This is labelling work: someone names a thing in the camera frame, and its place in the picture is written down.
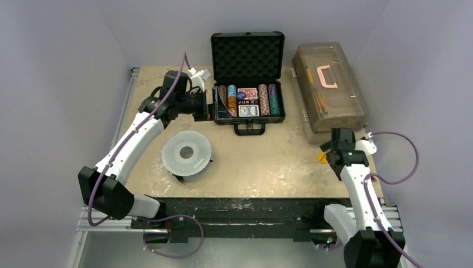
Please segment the yellow big blind button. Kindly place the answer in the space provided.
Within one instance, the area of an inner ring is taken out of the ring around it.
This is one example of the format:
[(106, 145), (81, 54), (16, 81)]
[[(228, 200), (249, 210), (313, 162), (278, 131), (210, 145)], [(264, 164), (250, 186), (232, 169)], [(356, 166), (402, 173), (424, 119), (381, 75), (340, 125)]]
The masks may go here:
[(317, 160), (318, 160), (318, 162), (320, 162), (322, 164), (327, 164), (328, 163), (327, 155), (324, 152), (321, 152), (317, 155)]

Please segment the blue small blind button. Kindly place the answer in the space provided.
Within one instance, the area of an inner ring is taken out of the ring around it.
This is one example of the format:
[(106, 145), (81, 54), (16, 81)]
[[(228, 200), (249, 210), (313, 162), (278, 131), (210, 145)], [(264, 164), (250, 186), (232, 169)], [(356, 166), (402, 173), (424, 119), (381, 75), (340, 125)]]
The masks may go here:
[(237, 92), (236, 97), (238, 100), (245, 100), (247, 98), (247, 95), (245, 92)]

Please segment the black poker set case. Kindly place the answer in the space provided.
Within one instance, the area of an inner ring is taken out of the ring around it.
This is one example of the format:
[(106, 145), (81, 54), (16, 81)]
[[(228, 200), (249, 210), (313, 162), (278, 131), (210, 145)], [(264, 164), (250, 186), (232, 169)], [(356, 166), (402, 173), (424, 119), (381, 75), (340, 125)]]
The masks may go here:
[(271, 116), (271, 113), (262, 116), (258, 89), (259, 117), (212, 119), (215, 123), (232, 125), (235, 134), (239, 136), (255, 136), (264, 134), (267, 124), (284, 121), (286, 111), (279, 81), (282, 74), (284, 43), (285, 35), (280, 31), (215, 33), (211, 36), (214, 86), (235, 85), (237, 89), (258, 89), (260, 84), (265, 84), (268, 89), (269, 84), (275, 84), (281, 110), (280, 116)]

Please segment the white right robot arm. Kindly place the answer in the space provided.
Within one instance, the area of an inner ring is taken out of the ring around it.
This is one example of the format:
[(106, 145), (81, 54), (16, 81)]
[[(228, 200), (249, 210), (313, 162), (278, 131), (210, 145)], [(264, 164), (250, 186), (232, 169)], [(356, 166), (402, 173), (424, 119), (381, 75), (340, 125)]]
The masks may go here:
[(346, 267), (397, 267), (405, 245), (402, 232), (395, 231), (382, 210), (369, 178), (368, 156), (377, 151), (371, 139), (355, 138), (350, 128), (333, 128), (331, 138), (321, 145), (327, 162), (349, 194), (352, 210), (340, 204), (315, 209), (313, 220), (330, 225), (344, 246)]

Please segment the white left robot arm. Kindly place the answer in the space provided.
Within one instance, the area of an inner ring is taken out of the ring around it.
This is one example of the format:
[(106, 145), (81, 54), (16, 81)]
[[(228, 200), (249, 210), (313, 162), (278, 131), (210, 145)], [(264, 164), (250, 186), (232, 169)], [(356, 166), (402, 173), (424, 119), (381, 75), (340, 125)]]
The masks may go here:
[(93, 209), (107, 218), (144, 218), (152, 228), (160, 228), (166, 223), (165, 203), (133, 194), (125, 185), (151, 142), (180, 114), (190, 114), (196, 122), (215, 118), (211, 112), (213, 105), (207, 104), (204, 89), (204, 82), (209, 77), (207, 69), (191, 68), (189, 73), (168, 71), (163, 84), (142, 101), (133, 122), (111, 151), (93, 167), (81, 168), (78, 181), (91, 226), (100, 224), (92, 219)]

